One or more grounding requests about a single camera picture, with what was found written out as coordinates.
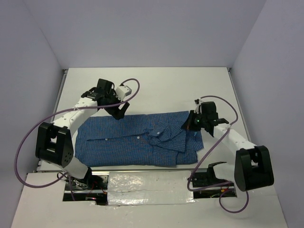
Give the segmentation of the blue plaid long sleeve shirt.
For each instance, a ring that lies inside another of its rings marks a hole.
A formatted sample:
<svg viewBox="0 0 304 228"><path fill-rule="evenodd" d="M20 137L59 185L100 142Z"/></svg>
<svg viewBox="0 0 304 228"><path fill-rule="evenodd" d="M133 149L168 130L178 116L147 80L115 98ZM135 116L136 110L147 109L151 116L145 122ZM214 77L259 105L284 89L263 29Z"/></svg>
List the blue plaid long sleeve shirt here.
<svg viewBox="0 0 304 228"><path fill-rule="evenodd" d="M88 118L78 129L75 156L88 167L194 164L201 133L181 128L189 112Z"/></svg>

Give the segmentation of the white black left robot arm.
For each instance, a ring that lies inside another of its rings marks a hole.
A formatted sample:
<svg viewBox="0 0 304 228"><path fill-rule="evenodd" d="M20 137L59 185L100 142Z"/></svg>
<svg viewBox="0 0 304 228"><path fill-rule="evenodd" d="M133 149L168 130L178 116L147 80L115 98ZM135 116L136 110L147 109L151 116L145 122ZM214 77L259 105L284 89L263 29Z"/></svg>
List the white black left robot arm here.
<svg viewBox="0 0 304 228"><path fill-rule="evenodd" d="M93 175L91 168L75 157L72 137L100 108L116 120L122 119L129 103L124 103L122 108L119 105L131 93L132 89L124 84L115 87L113 82L99 79L95 87L81 95L72 110L52 123L43 122L39 125L35 156L69 174L82 189L100 182L101 178Z"/></svg>

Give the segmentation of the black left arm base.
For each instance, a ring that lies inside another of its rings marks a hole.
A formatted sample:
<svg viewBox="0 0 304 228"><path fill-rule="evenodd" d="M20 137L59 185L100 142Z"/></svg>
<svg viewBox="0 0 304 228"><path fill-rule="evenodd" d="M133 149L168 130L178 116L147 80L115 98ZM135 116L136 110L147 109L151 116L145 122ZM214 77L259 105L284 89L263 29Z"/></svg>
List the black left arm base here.
<svg viewBox="0 0 304 228"><path fill-rule="evenodd" d="M67 176L65 181L63 202L93 202L99 206L108 205L108 177L109 175L96 175L93 182L85 184L73 177Z"/></svg>

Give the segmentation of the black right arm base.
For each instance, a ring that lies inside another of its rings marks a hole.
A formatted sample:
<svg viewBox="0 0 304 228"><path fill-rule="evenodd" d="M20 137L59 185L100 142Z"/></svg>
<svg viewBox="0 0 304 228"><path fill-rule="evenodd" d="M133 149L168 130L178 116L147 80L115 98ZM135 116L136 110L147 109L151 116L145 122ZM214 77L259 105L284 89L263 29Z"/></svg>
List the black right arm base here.
<svg viewBox="0 0 304 228"><path fill-rule="evenodd" d="M236 197L236 191L233 183L225 184L226 180L221 180L211 177L207 172L197 172L194 174L191 183L194 189L207 187L209 185L220 184L209 189L195 191L193 193L194 199L207 199L207 198L219 198L220 195L230 189L228 193L224 194L224 197Z"/></svg>

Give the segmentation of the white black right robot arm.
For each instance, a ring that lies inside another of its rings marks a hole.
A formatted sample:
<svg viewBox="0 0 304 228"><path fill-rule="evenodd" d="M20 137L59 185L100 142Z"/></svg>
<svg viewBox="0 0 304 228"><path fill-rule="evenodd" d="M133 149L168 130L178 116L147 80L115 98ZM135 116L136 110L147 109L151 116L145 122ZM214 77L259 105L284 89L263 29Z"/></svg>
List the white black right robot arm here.
<svg viewBox="0 0 304 228"><path fill-rule="evenodd" d="M219 118L214 102L195 100L196 109L191 110L183 130L199 132L205 130L232 153L233 164L225 161L208 165L206 186L234 183L241 191L255 190L274 184L274 174L267 147L257 146L232 129L232 124Z"/></svg>

